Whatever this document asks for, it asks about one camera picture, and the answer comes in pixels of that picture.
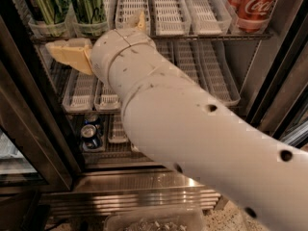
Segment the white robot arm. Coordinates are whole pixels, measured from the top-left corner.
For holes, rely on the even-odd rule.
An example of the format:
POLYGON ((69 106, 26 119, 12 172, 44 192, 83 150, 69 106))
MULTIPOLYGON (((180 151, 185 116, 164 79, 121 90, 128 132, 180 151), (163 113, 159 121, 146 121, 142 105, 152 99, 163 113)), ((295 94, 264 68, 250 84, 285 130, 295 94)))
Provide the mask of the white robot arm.
POLYGON ((121 101, 133 145, 151 160, 209 186, 270 231, 308 231, 308 153, 235 115, 166 60, 133 27, 47 43, 59 63, 95 75, 121 101))

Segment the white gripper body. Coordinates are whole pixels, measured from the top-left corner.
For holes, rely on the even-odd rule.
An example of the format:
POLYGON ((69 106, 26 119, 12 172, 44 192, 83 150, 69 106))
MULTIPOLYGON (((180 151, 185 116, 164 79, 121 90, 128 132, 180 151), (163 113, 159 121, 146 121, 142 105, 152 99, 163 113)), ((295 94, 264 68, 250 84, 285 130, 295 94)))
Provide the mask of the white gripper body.
POLYGON ((91 69, 94 75, 108 85, 109 69, 115 58, 124 50, 139 44, 156 48, 154 41, 136 28, 114 29, 100 37, 91 49, 91 69))

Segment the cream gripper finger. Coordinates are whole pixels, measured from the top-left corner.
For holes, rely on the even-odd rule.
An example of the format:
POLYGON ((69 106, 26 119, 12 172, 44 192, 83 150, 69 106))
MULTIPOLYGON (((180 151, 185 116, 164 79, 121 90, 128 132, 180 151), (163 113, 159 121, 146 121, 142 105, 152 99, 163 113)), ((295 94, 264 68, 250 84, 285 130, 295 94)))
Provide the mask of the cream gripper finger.
POLYGON ((127 26, 129 28, 136 28, 142 32, 146 31, 146 18, 143 10, 138 10, 132 14, 128 21, 127 26))
POLYGON ((92 43, 88 38, 72 38, 48 42, 45 47, 51 57, 81 73, 92 75, 90 53, 92 43))

